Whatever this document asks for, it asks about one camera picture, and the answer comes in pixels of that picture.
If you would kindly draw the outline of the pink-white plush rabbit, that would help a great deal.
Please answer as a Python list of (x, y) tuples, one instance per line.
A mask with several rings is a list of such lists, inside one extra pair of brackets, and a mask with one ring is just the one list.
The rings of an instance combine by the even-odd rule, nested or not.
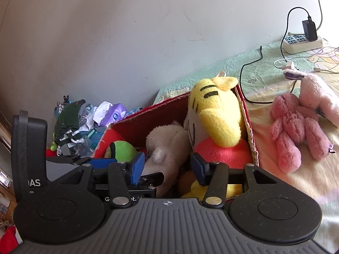
[(338, 127), (338, 96), (319, 76), (299, 70), (285, 69), (287, 80), (300, 81), (299, 100), (302, 106), (318, 110), (324, 118)]

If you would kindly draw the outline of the black power adapter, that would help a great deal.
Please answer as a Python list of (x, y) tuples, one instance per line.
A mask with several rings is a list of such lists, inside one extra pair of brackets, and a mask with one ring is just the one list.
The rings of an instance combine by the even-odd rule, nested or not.
[(315, 23), (311, 19), (308, 19), (302, 21), (302, 25), (306, 39), (310, 42), (316, 41), (318, 36)]

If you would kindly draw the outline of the pink plush teddy bear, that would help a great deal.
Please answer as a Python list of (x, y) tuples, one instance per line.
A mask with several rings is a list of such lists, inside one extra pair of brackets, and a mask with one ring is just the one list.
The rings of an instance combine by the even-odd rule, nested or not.
[(300, 104), (292, 93), (277, 96), (272, 102), (270, 114), (274, 119), (270, 137), (278, 151), (278, 165), (285, 174), (300, 168), (302, 154), (298, 146), (307, 143), (316, 161), (326, 158), (333, 145), (320, 127), (317, 114)]

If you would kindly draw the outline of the white fluffy plush rabbit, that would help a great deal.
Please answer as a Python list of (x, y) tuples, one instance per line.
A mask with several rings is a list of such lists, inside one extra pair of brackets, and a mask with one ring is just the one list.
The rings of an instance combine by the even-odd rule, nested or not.
[(145, 162), (143, 175), (157, 172), (164, 174), (164, 181), (156, 192), (156, 196), (161, 198), (176, 181), (179, 169), (190, 154), (188, 131), (176, 121), (158, 126), (147, 136), (146, 148), (149, 158)]

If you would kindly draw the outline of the purple tissue pack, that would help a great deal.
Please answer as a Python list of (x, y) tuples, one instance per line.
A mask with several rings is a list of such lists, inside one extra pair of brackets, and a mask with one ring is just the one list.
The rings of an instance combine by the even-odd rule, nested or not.
[(121, 103), (102, 102), (94, 112), (93, 120), (100, 127), (108, 127), (117, 121), (123, 120), (126, 114), (127, 110)]

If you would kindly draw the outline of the green plush toy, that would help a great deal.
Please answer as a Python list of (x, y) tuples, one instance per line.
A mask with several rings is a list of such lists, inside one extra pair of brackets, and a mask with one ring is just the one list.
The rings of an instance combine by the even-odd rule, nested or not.
[(115, 141), (110, 143), (106, 149), (105, 158), (115, 159), (117, 162), (130, 162), (137, 150), (126, 141)]

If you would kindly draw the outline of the pastel cartoon bed sheet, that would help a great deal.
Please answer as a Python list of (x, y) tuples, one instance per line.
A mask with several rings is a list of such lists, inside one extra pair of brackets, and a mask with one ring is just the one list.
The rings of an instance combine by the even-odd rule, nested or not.
[(164, 86), (155, 102), (214, 76), (236, 77), (249, 111), (260, 166), (314, 198), (315, 240), (338, 251), (338, 49), (282, 55), (278, 44), (218, 62)]

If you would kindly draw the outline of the clear plastic bottle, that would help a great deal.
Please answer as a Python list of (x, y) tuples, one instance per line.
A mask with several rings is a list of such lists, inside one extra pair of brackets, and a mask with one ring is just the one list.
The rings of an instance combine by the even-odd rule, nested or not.
[(80, 142), (74, 146), (75, 154), (81, 157), (91, 157), (94, 153), (92, 141), (87, 136), (83, 137)]

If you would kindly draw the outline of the yellow tiger plush toy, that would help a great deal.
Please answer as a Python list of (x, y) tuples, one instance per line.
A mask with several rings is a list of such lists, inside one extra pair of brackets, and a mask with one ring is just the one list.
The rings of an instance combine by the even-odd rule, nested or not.
[[(222, 162), (230, 169), (242, 170), (253, 158), (241, 104), (233, 91), (237, 84), (237, 78), (224, 72), (196, 82), (189, 95), (184, 127), (193, 153), (206, 162)], [(206, 190), (196, 179), (186, 196), (202, 199)]]

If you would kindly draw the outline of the blue checkered cloth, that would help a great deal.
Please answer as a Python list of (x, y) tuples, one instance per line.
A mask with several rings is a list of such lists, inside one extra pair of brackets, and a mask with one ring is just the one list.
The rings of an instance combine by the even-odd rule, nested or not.
[(139, 111), (142, 111), (144, 108), (143, 107), (138, 107), (138, 108), (135, 108), (135, 109), (131, 109), (129, 111), (126, 112), (126, 117), (128, 116), (131, 116), (131, 115), (134, 115), (135, 113), (138, 113)]

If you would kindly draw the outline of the green striped garment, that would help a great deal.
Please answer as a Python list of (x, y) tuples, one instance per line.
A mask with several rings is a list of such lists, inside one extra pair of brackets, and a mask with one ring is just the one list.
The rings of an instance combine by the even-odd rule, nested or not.
[(79, 111), (85, 104), (85, 99), (70, 103), (64, 107), (59, 114), (55, 124), (55, 143), (62, 146), (64, 143), (64, 135), (69, 131), (75, 131), (79, 128)]

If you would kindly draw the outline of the red cardboard box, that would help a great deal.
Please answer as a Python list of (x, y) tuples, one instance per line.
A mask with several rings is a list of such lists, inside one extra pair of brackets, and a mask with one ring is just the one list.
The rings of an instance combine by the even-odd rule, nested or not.
[(175, 96), (111, 124), (103, 133), (93, 157), (104, 157), (110, 143), (116, 140), (127, 141), (136, 149), (143, 150), (147, 135), (155, 127), (172, 124), (174, 121), (185, 126), (189, 109), (189, 95), (187, 92)]

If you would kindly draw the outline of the white usb charger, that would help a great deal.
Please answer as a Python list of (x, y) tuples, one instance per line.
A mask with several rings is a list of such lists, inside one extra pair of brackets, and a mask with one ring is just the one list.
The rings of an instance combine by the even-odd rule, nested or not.
[(282, 66), (281, 69), (282, 70), (285, 70), (285, 69), (296, 70), (296, 66), (294, 65), (294, 62), (289, 61), (289, 62), (286, 62), (286, 64)]

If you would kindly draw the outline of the white power strip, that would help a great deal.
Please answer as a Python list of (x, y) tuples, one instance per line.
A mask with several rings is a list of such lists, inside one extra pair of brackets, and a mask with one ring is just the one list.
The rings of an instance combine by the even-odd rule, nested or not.
[(284, 37), (282, 49), (288, 54), (297, 54), (323, 47), (323, 39), (318, 37), (316, 41), (310, 42), (304, 35), (290, 35)]

